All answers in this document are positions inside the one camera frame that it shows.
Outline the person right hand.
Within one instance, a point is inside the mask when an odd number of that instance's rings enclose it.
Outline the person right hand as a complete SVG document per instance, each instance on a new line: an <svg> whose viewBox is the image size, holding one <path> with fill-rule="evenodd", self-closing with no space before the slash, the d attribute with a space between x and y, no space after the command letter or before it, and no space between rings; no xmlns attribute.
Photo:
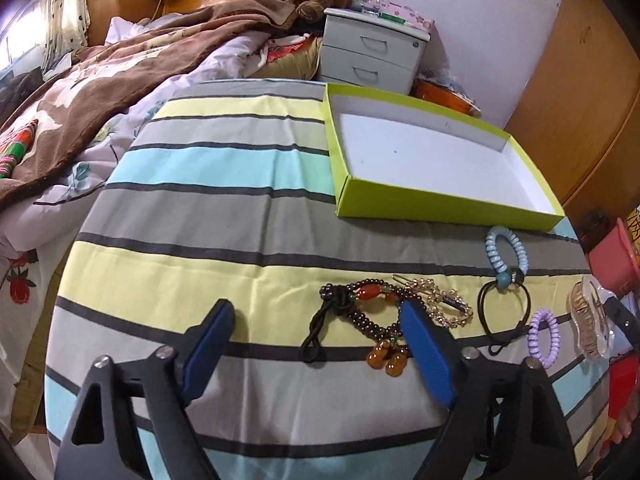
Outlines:
<svg viewBox="0 0 640 480"><path fill-rule="evenodd" d="M608 423L599 457L605 456L611 442L622 443L630 435L631 419L638 412L634 395L639 389L639 358L629 353L610 365Z"/></svg>

